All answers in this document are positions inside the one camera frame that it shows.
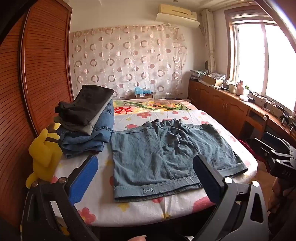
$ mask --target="white curtain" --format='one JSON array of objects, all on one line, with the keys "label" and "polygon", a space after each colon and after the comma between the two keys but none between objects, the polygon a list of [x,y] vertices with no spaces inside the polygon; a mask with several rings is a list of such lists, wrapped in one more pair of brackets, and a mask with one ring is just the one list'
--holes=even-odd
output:
[{"label": "white curtain", "polygon": [[209,72],[216,72],[214,52],[215,52],[215,28],[213,13],[208,9],[202,11],[202,23],[207,44],[207,60]]},{"label": "white curtain", "polygon": [[83,84],[114,89],[114,99],[133,95],[135,87],[159,96],[183,93],[182,68],[187,47],[173,26],[116,26],[73,33],[73,89]]}]

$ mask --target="cable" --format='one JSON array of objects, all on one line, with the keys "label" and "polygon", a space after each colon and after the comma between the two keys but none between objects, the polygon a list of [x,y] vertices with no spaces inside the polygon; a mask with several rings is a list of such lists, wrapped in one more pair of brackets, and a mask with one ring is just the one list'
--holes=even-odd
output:
[{"label": "cable", "polygon": [[[200,31],[202,32],[202,28],[200,28]],[[203,34],[203,32],[202,32],[202,35],[205,37],[205,35]]]},{"label": "cable", "polygon": [[269,208],[269,209],[267,210],[267,213],[270,212],[270,210],[273,209],[274,207],[276,207],[278,204],[281,204],[281,203],[283,202],[283,200],[284,200],[285,198],[287,198],[287,197],[291,194],[291,192],[293,192],[293,191],[295,190],[295,188],[296,188],[296,186],[294,186],[294,188],[293,188],[293,189],[287,194],[287,196],[281,198],[281,200],[280,200],[277,204],[275,204],[275,205],[273,205],[271,208]]}]

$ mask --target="ceiling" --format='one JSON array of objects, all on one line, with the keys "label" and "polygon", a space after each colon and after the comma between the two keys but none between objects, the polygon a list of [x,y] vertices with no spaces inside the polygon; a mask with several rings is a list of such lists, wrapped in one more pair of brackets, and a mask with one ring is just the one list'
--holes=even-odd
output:
[{"label": "ceiling", "polygon": [[131,2],[136,1],[138,4],[141,2],[157,2],[158,4],[170,4],[178,7],[183,7],[190,9],[195,12],[200,12],[201,10],[207,8],[212,11],[216,11],[222,8],[230,7],[234,4],[247,4],[254,2],[254,0],[178,0],[178,2],[173,2],[173,0],[64,0],[72,8],[86,8],[89,6],[100,7],[104,4],[116,4],[116,2]]}]

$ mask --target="white wall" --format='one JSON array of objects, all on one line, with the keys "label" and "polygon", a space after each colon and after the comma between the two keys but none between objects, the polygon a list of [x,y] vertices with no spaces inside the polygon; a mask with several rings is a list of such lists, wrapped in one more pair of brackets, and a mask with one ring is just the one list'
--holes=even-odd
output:
[{"label": "white wall", "polygon": [[213,12],[215,25],[215,64],[216,72],[227,74],[228,39],[224,10]]},{"label": "white wall", "polygon": [[[104,0],[102,5],[99,0],[88,0],[87,2],[91,4],[82,6],[77,0],[70,0],[68,3],[73,8],[70,32],[108,26],[162,24],[155,21],[160,2]],[[184,85],[184,97],[186,97],[190,70],[204,69],[205,37],[199,28],[178,27],[184,35],[188,52],[182,71],[182,85]]]}]

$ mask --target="stack of folded clothes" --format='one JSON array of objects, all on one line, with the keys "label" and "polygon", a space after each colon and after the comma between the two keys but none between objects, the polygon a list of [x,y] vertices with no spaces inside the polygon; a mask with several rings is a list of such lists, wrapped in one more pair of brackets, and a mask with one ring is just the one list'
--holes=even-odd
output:
[{"label": "stack of folded clothes", "polygon": [[66,158],[85,151],[101,152],[109,142],[114,123],[113,93],[101,86],[83,85],[72,103],[59,102],[54,121],[61,124],[58,144]]}]

